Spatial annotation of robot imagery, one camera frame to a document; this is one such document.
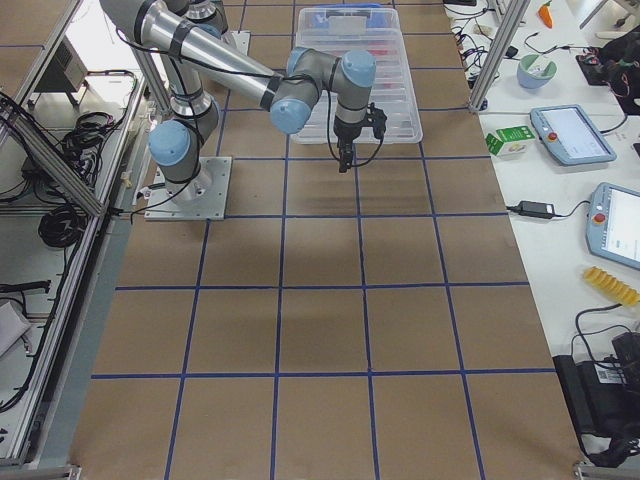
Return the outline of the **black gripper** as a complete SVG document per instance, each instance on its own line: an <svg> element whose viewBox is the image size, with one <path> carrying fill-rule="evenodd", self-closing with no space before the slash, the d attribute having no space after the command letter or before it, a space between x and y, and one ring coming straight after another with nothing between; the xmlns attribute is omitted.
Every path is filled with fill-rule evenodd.
<svg viewBox="0 0 640 480"><path fill-rule="evenodd" d="M346 173L347 168L352 168L352 154L354 152L354 142L361 134L359 122L350 123L340 117L334 118L333 131L337 138L339 151L339 172Z"/></svg>

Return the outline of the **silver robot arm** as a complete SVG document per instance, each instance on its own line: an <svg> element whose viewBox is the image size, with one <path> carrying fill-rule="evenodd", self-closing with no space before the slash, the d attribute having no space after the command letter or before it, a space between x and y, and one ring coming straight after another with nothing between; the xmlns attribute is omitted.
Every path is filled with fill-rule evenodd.
<svg viewBox="0 0 640 480"><path fill-rule="evenodd" d="M323 94L335 96L340 172L354 167L354 142L363 129L384 137L386 118L369 101L376 61L366 50L337 57L296 47L279 74L225 43L217 28L192 21L186 1L104 1L101 7L124 42L138 52L156 52L163 62L173 117L151 132L149 149L177 204L200 198L213 182L199 155L219 112L202 76L259 103L287 135L303 129Z"/></svg>
<svg viewBox="0 0 640 480"><path fill-rule="evenodd" d="M218 36L228 31L228 22L222 1L193 0L185 17L207 30L214 30Z"/></svg>

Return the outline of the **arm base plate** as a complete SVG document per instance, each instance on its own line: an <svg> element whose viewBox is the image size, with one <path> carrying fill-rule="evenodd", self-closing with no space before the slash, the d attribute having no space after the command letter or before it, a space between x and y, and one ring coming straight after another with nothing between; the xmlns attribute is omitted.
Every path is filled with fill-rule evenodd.
<svg viewBox="0 0 640 480"><path fill-rule="evenodd" d="M219 221L225 218L232 158L201 156L199 174L183 185L167 183L159 167L155 181L164 186L147 196L151 208L143 214L149 221Z"/></svg>
<svg viewBox="0 0 640 480"><path fill-rule="evenodd" d="M251 32L246 30L240 31L228 31L226 33L227 43L241 52L243 55L247 55L250 47Z"/></svg>

